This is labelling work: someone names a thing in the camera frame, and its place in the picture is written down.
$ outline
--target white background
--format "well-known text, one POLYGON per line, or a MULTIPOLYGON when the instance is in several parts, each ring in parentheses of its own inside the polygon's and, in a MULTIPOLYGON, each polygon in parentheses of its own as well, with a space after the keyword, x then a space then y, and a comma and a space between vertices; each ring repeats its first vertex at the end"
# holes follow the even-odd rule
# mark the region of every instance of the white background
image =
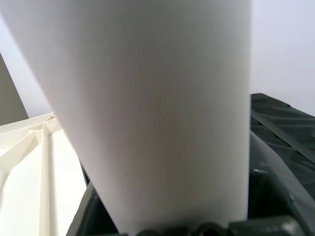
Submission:
MULTIPOLYGON (((253 0, 251 93, 263 92, 315 116, 315 1, 253 0)), ((0 52, 29 117, 51 112, 0 18, 0 52)))

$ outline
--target black plastic part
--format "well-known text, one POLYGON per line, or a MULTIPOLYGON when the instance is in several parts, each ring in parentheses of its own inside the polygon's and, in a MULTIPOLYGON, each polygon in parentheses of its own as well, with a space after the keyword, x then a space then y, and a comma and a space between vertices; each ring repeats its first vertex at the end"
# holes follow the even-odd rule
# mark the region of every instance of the black plastic part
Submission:
POLYGON ((257 93, 252 95, 251 130, 281 157, 315 199, 315 117, 257 93))
POLYGON ((289 216, 269 217, 232 223, 230 236, 306 236, 300 225, 289 216))
POLYGON ((84 177, 85 184, 88 186, 88 184, 90 183, 90 178, 88 177, 88 175, 87 175, 87 173, 84 170, 82 165, 81 165, 81 169, 82 169, 82 172, 83 172, 83 177, 84 177))
POLYGON ((117 233, 115 224, 90 182, 66 235, 89 236, 117 233))
MULTIPOLYGON (((137 236, 315 236, 315 118, 264 94, 252 95, 248 220, 228 229, 145 230, 137 236)), ((117 229, 89 183, 67 236, 117 229)))

